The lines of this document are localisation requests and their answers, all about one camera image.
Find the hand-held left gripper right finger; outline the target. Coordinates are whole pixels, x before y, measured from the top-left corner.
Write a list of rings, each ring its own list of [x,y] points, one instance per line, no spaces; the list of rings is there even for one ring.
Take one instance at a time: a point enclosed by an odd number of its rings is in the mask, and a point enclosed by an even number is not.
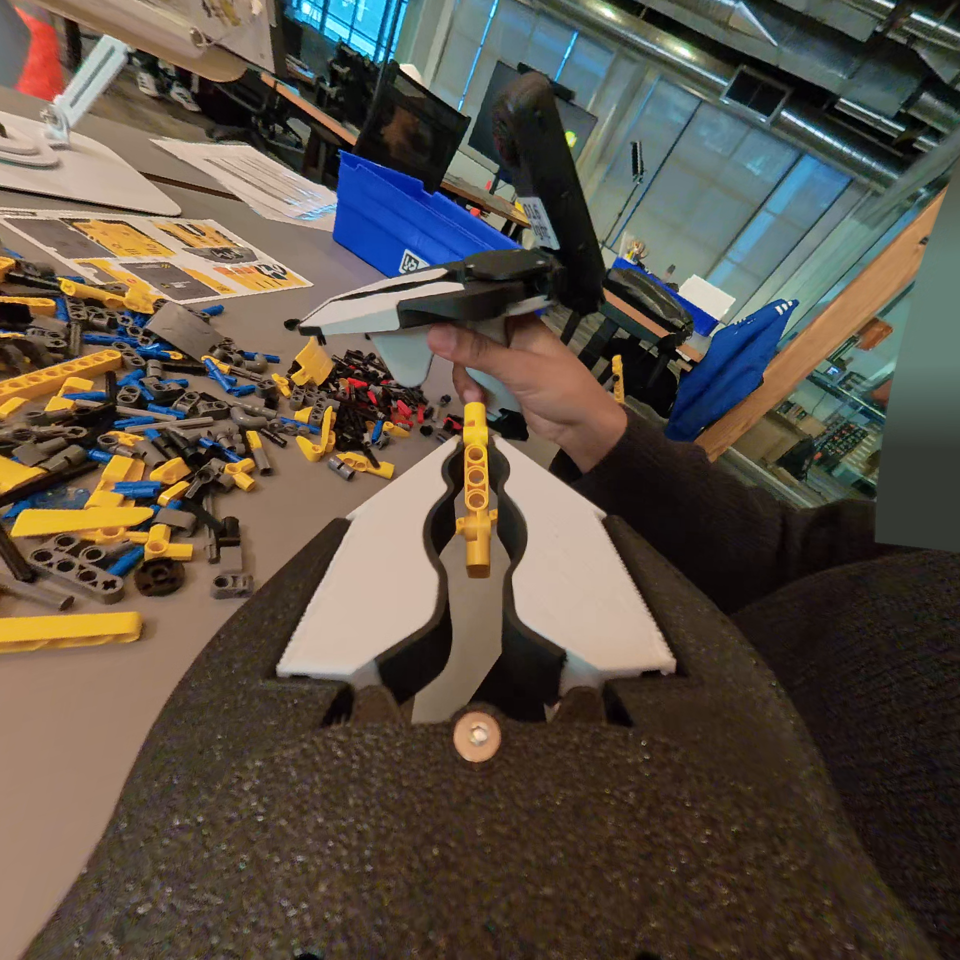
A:
[[[499,439],[493,488],[509,557],[499,658],[508,679],[521,690],[572,690],[675,674],[605,511]]]

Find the person's right forearm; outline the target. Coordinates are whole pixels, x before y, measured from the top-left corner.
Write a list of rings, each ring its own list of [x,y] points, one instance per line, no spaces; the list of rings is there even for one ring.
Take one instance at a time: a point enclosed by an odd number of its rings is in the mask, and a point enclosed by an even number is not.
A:
[[[591,470],[558,452],[549,471],[627,522],[727,614],[811,575],[905,551],[876,542],[874,505],[796,508],[639,414],[627,414],[624,434]]]

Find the pile of mixed building pieces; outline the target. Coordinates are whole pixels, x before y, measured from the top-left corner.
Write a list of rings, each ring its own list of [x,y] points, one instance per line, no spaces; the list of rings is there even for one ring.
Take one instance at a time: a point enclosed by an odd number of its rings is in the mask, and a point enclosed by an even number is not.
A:
[[[2,410],[2,653],[136,642],[139,613],[85,608],[176,593],[196,539],[214,566],[215,599],[245,599],[254,581],[237,517],[216,500],[250,493],[292,447],[389,478],[392,466],[335,448],[334,407],[289,379],[294,360],[223,342],[197,362],[144,327],[171,300],[150,288],[94,284],[2,257],[2,380],[103,350],[123,365],[70,378],[56,393]]]

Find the yellow grey sticker sheet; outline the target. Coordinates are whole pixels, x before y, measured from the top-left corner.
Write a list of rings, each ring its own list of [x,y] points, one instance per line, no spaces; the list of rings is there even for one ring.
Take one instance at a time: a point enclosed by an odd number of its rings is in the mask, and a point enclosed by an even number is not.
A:
[[[2,234],[53,258],[66,276],[150,288],[182,305],[308,289],[311,281],[211,219],[2,208]]]

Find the yellow curved panel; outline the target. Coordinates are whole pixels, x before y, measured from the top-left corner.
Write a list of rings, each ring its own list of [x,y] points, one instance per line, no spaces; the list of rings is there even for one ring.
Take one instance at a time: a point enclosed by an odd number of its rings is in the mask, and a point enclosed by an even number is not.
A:
[[[307,338],[305,346],[294,356],[294,365],[289,379],[298,387],[322,387],[334,370],[333,359],[317,337]]]

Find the person's right hand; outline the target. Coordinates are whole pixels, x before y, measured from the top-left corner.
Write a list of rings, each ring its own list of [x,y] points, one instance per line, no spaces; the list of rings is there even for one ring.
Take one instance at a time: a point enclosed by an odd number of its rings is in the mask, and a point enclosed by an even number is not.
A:
[[[493,378],[519,403],[534,433],[554,443],[581,474],[597,467],[622,438],[624,408],[535,314],[507,318],[506,342],[450,323],[429,329],[430,351],[452,366],[464,403],[487,402],[471,371]]]

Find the pile of black red pins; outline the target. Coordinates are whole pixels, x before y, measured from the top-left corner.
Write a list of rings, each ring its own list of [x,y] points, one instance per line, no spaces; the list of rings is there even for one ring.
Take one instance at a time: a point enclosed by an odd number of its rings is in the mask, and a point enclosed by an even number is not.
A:
[[[433,398],[422,387],[402,386],[374,352],[350,349],[333,356],[318,390],[334,407],[336,450],[380,450],[390,438],[410,435],[444,441],[463,431],[449,395]]]

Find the book stand with white base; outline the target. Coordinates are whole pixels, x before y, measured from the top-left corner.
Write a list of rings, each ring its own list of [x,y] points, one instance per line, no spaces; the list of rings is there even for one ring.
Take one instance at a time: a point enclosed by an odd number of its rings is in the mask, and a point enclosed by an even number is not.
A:
[[[114,210],[179,215],[181,208],[114,150],[78,132],[90,106],[137,52],[215,83],[255,67],[218,46],[197,50],[186,24],[160,1],[2,2],[2,90],[28,78],[28,66],[60,66],[51,19],[100,35],[65,89],[34,114],[2,110],[2,189]],[[273,66],[283,61],[280,19],[271,33]]]

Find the blue plastic bin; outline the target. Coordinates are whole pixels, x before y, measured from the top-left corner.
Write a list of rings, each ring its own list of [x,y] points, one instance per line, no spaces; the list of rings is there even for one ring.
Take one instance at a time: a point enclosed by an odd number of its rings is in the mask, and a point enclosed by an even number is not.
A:
[[[344,152],[333,239],[387,277],[519,247],[416,178]]]

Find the open instruction booklet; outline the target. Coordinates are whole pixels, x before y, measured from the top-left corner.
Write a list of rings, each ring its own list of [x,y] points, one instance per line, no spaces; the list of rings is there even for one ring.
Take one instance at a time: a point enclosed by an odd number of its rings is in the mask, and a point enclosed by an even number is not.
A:
[[[278,26],[274,1],[161,1],[166,13],[185,24],[189,41],[198,51],[218,46],[247,64],[274,65],[272,32]]]

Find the black monitor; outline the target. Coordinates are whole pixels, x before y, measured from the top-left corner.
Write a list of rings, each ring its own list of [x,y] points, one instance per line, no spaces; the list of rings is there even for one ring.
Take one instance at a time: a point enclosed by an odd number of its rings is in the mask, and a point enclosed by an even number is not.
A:
[[[499,95],[522,74],[536,72],[533,67],[525,63],[520,63],[515,68],[498,60],[487,84],[467,145],[493,162],[498,170],[504,168],[504,161],[494,138],[494,106]],[[574,102],[574,93],[570,88],[553,79],[549,79],[548,82],[555,96],[558,116],[567,144],[574,161],[577,162],[594,132],[597,118]]]

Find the yellow holed connector assembly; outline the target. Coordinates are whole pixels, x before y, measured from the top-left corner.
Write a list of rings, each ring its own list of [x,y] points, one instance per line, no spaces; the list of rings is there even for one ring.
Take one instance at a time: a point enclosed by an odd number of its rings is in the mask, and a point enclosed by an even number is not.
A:
[[[490,576],[491,543],[498,520],[498,510],[490,507],[488,446],[486,406],[483,402],[469,402],[464,407],[462,423],[465,513],[457,518],[456,533],[463,539],[466,572],[473,579]]]

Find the white printed paper sheet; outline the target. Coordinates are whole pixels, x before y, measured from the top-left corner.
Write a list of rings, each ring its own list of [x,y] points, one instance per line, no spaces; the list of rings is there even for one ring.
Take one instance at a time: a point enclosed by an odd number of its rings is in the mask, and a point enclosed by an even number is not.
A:
[[[152,143],[210,176],[260,216],[279,223],[331,233],[337,196],[241,143],[190,143],[171,138]]]

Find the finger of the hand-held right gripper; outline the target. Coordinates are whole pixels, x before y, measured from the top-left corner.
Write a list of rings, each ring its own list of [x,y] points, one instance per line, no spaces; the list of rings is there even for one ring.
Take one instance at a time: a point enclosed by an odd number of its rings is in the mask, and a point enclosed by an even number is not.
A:
[[[395,299],[398,304],[407,299],[457,292],[460,281],[446,267],[430,267],[383,279],[331,299]]]
[[[394,298],[330,298],[298,324],[300,335],[373,334],[399,329]]]

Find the dark grey slanted panel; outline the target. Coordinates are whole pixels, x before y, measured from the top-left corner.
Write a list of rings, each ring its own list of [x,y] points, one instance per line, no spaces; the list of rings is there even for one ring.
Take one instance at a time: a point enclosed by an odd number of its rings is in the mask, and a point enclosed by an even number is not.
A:
[[[224,335],[208,321],[172,301],[164,302],[150,316],[144,330],[197,362],[224,342]]]

